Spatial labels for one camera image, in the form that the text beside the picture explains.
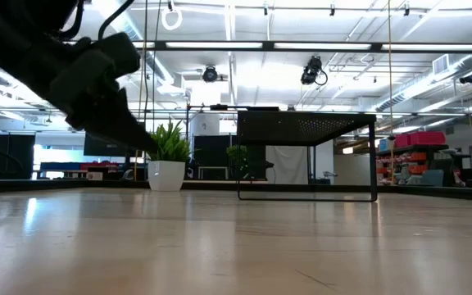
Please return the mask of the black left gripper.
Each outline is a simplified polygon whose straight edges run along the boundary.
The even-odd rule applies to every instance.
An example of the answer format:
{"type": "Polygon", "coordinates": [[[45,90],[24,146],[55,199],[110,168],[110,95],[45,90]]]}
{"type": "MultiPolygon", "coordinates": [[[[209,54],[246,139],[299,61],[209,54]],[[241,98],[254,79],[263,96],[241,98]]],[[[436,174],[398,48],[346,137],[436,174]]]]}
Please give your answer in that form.
{"type": "Polygon", "coordinates": [[[62,42],[69,11],[0,11],[0,67],[67,116],[73,98],[63,92],[73,47],[62,42]]]}

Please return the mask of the black monitor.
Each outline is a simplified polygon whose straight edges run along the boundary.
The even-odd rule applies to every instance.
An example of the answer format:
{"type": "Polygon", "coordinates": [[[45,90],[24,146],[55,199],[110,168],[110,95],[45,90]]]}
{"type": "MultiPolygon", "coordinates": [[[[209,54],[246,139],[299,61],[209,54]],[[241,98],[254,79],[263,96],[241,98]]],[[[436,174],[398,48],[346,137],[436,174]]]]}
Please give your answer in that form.
{"type": "Polygon", "coordinates": [[[86,133],[84,137],[84,155],[94,157],[136,157],[141,156],[142,153],[125,145],[102,140],[86,133]]]}

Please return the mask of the red bench strip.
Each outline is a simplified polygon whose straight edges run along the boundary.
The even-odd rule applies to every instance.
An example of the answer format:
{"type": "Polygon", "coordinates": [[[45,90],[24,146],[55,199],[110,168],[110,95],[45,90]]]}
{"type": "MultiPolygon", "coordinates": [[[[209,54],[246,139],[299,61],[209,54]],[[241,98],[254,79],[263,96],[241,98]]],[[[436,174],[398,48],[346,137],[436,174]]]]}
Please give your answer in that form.
{"type": "Polygon", "coordinates": [[[119,164],[115,162],[83,162],[79,165],[79,168],[84,171],[89,169],[101,169],[101,170],[118,170],[119,164]]]}

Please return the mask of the green spiky plant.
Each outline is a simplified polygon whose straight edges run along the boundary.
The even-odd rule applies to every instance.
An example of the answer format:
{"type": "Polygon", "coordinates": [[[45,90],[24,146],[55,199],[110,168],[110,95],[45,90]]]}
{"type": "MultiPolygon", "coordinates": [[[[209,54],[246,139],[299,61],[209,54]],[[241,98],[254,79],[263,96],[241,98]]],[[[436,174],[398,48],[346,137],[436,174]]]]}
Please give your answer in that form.
{"type": "Polygon", "coordinates": [[[159,125],[151,134],[156,147],[148,152],[150,160],[186,162],[192,153],[189,141],[182,138],[180,132],[179,122],[176,125],[172,121],[159,125]]]}

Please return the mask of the white square plant pot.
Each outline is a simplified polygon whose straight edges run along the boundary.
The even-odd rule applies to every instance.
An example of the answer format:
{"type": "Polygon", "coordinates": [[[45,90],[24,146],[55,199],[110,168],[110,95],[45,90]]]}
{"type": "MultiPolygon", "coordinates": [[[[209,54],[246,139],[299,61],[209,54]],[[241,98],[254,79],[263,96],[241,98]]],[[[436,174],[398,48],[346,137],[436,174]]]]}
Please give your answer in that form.
{"type": "Polygon", "coordinates": [[[147,179],[150,189],[157,192],[178,192],[184,182],[185,163],[182,161],[151,161],[147,179]]]}

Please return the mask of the black screen panel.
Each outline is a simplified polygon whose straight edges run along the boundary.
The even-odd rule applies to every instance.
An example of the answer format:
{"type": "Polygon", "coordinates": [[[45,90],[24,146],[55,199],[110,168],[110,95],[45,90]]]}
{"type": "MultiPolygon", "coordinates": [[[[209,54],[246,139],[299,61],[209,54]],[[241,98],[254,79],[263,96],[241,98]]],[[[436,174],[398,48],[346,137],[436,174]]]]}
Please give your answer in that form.
{"type": "Polygon", "coordinates": [[[193,158],[199,166],[227,166],[229,144],[228,135],[195,136],[193,158]]]}

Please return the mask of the black partition panel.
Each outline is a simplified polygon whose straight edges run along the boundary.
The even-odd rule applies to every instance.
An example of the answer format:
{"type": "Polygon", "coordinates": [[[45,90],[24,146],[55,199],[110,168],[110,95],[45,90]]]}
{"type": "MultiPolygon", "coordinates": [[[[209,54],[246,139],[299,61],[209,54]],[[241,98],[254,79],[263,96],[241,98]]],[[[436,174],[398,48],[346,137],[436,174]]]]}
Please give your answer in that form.
{"type": "Polygon", "coordinates": [[[0,134],[0,179],[31,179],[34,135],[0,134]]]}

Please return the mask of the small green leafy plant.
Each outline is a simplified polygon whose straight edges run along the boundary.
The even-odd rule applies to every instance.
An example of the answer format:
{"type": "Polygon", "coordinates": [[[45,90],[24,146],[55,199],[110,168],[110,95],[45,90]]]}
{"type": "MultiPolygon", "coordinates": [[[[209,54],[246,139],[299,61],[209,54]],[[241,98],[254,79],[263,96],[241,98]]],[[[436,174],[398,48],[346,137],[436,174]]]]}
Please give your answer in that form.
{"type": "Polygon", "coordinates": [[[226,153],[229,158],[230,176],[233,179],[245,179],[248,177],[247,148],[243,145],[233,145],[226,149],[226,153]]]}

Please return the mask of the white cloth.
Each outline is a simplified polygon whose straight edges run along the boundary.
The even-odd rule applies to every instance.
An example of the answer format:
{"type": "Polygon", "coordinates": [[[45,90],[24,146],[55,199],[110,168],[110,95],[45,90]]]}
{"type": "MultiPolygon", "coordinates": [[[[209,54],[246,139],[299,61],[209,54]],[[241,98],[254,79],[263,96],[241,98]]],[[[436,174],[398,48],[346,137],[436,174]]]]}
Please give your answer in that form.
{"type": "Polygon", "coordinates": [[[265,159],[274,165],[266,170],[269,184],[308,184],[305,147],[266,146],[265,159]]]}

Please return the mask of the black perforated metal shelf riser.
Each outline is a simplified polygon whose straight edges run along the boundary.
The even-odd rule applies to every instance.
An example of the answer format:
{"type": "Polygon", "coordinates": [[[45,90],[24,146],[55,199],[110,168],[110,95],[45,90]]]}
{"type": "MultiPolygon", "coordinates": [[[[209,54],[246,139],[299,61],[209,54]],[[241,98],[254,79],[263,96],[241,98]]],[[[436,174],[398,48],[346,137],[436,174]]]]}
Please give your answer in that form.
{"type": "Polygon", "coordinates": [[[355,112],[239,111],[237,143],[246,147],[317,148],[322,143],[366,127],[370,144],[370,197],[366,201],[376,202],[375,122],[375,115],[355,112]]]}

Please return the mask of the black storage rack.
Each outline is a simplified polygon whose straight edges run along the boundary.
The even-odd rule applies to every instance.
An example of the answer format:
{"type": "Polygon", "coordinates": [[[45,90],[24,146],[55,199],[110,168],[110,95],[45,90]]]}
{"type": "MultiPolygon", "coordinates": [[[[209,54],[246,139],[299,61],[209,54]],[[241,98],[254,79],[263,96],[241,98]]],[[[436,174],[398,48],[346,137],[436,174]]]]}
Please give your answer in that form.
{"type": "Polygon", "coordinates": [[[464,188],[466,181],[462,177],[463,160],[469,157],[447,145],[410,145],[392,151],[378,152],[376,156],[378,185],[424,186],[420,185],[422,175],[412,175],[408,171],[408,166],[426,165],[427,170],[444,172],[443,187],[464,188]],[[427,160],[407,161],[406,156],[411,152],[426,152],[427,160]]]}

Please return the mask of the large red storage bin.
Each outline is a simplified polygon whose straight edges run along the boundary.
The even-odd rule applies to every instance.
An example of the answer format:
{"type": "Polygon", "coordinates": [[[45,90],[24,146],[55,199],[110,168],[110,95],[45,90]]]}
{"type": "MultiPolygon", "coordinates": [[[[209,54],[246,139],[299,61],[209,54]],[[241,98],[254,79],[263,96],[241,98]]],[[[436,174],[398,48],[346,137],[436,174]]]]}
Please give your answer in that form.
{"type": "Polygon", "coordinates": [[[446,138],[440,131],[420,131],[409,134],[410,145],[444,145],[446,138]]]}

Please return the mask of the blue-grey box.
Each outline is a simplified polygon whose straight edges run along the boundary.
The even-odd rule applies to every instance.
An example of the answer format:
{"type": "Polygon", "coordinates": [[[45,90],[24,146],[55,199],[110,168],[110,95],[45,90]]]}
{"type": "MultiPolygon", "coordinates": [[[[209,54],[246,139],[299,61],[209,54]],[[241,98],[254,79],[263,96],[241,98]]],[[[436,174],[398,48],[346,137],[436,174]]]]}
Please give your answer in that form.
{"type": "Polygon", "coordinates": [[[427,170],[422,174],[420,185],[442,187],[444,172],[442,170],[427,170]]]}

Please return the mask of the black table side rail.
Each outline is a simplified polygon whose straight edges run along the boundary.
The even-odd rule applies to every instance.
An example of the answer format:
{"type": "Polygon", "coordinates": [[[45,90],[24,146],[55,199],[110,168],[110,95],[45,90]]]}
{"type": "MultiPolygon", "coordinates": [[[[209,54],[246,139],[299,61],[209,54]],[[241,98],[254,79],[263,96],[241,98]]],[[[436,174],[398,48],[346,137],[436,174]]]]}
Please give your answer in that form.
{"type": "MultiPolygon", "coordinates": [[[[0,193],[24,192],[33,190],[69,189],[69,188],[149,188],[144,182],[95,181],[84,179],[55,180],[0,180],[0,193]]],[[[236,184],[236,183],[184,183],[185,190],[249,191],[281,193],[366,193],[370,194],[369,185],[299,185],[299,184],[236,184]]],[[[472,188],[447,188],[427,186],[379,186],[379,193],[400,193],[428,197],[445,197],[472,200],[472,188]]]]}

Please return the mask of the black overhead frame bar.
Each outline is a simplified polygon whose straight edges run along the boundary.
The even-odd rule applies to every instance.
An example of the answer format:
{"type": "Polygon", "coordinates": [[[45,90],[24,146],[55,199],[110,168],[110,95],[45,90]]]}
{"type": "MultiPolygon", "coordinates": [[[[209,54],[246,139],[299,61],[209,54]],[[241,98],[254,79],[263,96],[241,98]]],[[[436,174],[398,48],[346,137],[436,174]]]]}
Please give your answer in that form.
{"type": "MultiPolygon", "coordinates": [[[[383,44],[393,43],[369,43],[371,48],[369,50],[310,50],[310,49],[277,49],[274,48],[275,43],[310,43],[310,42],[287,42],[287,41],[250,41],[255,43],[262,43],[262,48],[259,49],[204,49],[204,48],[167,48],[166,42],[245,42],[245,41],[153,41],[155,43],[154,48],[149,50],[156,51],[243,51],[243,52],[372,52],[372,53],[472,53],[472,51],[384,51],[381,49],[383,44]]],[[[472,43],[449,43],[449,44],[472,44],[472,43]]]]}

